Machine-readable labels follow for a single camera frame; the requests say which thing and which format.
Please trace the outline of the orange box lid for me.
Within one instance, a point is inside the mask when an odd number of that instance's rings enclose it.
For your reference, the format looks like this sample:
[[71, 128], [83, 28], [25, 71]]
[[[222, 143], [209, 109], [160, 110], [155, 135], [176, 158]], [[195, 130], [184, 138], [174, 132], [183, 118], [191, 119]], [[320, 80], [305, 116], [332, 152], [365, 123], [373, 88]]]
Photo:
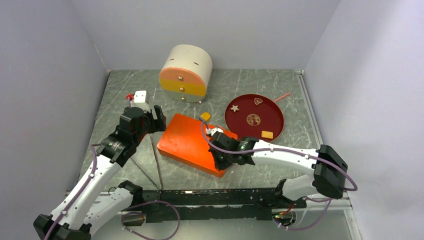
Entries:
[[209, 145], [201, 133], [201, 121], [176, 113], [170, 120], [156, 147], [165, 157], [222, 178], [225, 170], [215, 167]]

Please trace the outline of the yellow rectangular biscuit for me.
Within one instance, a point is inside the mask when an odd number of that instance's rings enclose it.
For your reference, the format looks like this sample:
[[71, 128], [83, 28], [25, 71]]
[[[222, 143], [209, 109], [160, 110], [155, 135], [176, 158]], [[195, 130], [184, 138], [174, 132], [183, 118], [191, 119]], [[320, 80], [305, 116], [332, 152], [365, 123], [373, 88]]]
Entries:
[[270, 139], [272, 140], [274, 138], [274, 133], [271, 131], [262, 131], [261, 132], [261, 138], [263, 139]]

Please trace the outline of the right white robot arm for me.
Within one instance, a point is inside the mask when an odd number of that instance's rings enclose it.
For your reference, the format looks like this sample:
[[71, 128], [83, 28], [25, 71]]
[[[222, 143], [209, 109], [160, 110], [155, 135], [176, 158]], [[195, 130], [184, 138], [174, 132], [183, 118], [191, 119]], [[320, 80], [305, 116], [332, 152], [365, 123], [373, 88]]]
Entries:
[[341, 199], [347, 191], [348, 165], [329, 145], [322, 144], [318, 149], [292, 148], [255, 137], [236, 140], [216, 129], [207, 130], [204, 138], [220, 171], [237, 164], [272, 165], [300, 172], [301, 176], [283, 179], [275, 188], [275, 202], [282, 208], [313, 194]]

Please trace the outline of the dark red round plate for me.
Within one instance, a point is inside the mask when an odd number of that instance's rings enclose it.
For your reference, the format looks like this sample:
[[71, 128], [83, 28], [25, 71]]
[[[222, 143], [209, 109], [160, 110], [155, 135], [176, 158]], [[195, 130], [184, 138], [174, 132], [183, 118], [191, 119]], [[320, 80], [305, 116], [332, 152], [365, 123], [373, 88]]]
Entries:
[[[263, 103], [255, 105], [254, 98], [263, 99]], [[231, 111], [232, 105], [238, 106], [239, 111]], [[255, 137], [266, 142], [276, 140], [285, 125], [283, 112], [273, 100], [252, 93], [230, 101], [224, 111], [224, 120], [228, 130], [239, 138]], [[273, 132], [273, 139], [261, 138], [262, 131]]]

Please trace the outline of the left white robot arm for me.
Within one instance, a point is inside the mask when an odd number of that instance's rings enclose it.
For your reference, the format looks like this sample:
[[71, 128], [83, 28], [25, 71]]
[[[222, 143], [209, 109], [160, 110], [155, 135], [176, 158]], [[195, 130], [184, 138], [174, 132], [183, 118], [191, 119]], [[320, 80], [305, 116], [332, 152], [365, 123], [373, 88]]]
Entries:
[[42, 240], [90, 240], [118, 212], [137, 210], [143, 203], [143, 188], [129, 180], [100, 203], [95, 203], [106, 184], [136, 153], [148, 134], [166, 130], [160, 105], [154, 112], [127, 106], [115, 131], [92, 149], [89, 168], [69, 195], [50, 214], [40, 214], [34, 229]]

